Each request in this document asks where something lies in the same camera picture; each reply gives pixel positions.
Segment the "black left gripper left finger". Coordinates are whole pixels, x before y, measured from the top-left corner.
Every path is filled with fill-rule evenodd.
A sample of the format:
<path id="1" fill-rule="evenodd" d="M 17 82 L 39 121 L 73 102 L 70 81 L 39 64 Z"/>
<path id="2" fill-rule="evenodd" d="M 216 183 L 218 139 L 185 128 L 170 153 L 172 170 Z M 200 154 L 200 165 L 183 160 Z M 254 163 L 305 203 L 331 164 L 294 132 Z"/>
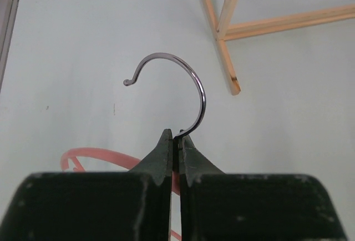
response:
<path id="1" fill-rule="evenodd" d="M 1 222 L 2 240 L 169 240 L 173 137 L 128 172 L 30 174 Z"/>

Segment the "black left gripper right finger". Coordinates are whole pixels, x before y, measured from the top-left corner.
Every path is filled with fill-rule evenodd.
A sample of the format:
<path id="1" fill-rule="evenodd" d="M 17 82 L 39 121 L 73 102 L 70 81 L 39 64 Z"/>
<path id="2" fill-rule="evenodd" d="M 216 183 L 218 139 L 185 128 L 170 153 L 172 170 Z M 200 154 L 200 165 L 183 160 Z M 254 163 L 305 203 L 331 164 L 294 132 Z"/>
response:
<path id="1" fill-rule="evenodd" d="M 323 184 L 306 174 L 227 174 L 177 143 L 183 240 L 346 240 Z"/>

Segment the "pink plastic hanger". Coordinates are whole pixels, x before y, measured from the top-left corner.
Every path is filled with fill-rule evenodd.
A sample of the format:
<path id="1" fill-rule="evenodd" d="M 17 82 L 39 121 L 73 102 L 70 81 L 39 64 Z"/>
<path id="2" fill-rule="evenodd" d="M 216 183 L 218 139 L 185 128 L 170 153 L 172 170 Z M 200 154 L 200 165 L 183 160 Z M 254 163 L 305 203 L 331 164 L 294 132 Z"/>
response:
<path id="1" fill-rule="evenodd" d="M 126 79 L 123 83 L 125 86 L 130 86 L 136 83 L 143 67 L 154 59 L 166 59 L 178 64 L 183 68 L 194 81 L 200 97 L 200 108 L 195 122 L 186 130 L 182 130 L 173 137 L 173 176 L 171 189 L 171 228 L 170 238 L 174 237 L 178 240 L 182 239 L 181 230 L 181 203 L 180 203 L 180 184 L 179 184 L 179 168 L 177 144 L 184 137 L 190 137 L 193 132 L 202 122 L 206 109 L 206 95 L 201 80 L 195 71 L 179 57 L 168 53 L 153 53 L 146 56 L 137 66 L 133 77 Z M 69 163 L 74 164 L 75 172 L 128 172 L 132 170 L 143 159 L 136 159 L 129 155 L 115 152 L 107 149 L 99 148 L 76 148 L 71 149 L 63 154 L 60 166 L 63 170 L 67 170 Z"/>

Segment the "wooden clothes rack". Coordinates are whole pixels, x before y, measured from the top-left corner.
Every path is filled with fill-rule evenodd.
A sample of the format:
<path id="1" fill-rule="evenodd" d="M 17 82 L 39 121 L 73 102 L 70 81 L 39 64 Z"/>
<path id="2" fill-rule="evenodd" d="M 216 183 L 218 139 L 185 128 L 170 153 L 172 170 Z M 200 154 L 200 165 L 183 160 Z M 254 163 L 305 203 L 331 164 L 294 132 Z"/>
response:
<path id="1" fill-rule="evenodd" d="M 226 80 L 233 96 L 241 92 L 240 84 L 227 48 L 227 42 L 237 39 L 289 31 L 354 18 L 354 4 L 326 8 L 305 13 L 231 24 L 238 0 L 224 0 L 219 16 L 212 0 L 202 0 Z"/>

